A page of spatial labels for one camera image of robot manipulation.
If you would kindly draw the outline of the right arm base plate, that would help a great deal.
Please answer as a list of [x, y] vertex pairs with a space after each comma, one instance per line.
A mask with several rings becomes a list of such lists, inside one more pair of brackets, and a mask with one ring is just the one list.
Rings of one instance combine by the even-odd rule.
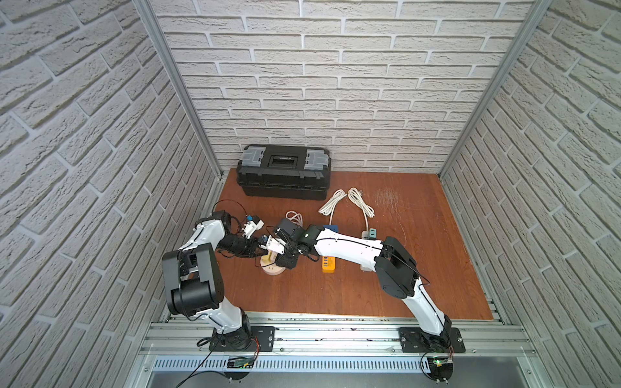
[[459, 328], [451, 328], [447, 336], [433, 336], [420, 328], [399, 328], [398, 333], [403, 353], [466, 352], [465, 343]]

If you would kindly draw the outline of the round pink power socket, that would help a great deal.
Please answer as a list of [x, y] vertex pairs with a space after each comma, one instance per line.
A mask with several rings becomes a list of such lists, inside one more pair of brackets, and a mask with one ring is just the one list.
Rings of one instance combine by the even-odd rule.
[[286, 271], [286, 268], [276, 265], [277, 256], [276, 252], [270, 252], [260, 257], [260, 268], [270, 276], [278, 276]]

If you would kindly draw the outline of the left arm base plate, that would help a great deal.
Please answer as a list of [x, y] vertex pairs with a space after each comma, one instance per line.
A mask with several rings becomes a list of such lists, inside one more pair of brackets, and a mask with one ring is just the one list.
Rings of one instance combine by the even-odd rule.
[[215, 352], [272, 352], [275, 340], [275, 327], [258, 326], [250, 331], [240, 328], [228, 334], [216, 331], [210, 338], [209, 350]]

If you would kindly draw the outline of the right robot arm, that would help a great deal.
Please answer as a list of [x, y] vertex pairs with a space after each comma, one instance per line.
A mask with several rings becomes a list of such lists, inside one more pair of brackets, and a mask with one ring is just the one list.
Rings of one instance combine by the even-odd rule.
[[377, 275], [383, 292], [406, 305], [423, 333], [438, 339], [449, 335], [451, 320], [435, 305], [425, 289], [426, 278], [397, 239], [360, 239], [323, 226], [303, 229], [283, 219], [268, 237], [267, 249], [276, 252], [277, 265], [285, 268], [292, 268], [300, 256], [312, 255], [355, 263]]

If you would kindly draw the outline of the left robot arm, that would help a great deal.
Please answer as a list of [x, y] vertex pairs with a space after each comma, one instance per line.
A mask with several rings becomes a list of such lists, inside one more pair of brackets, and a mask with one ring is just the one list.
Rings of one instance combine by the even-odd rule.
[[247, 315], [225, 296], [223, 275], [216, 253], [255, 259], [265, 255], [265, 241], [231, 230], [234, 217], [221, 210], [195, 224], [189, 241], [163, 255], [165, 299], [172, 315], [190, 321], [203, 319], [216, 333], [251, 334]]

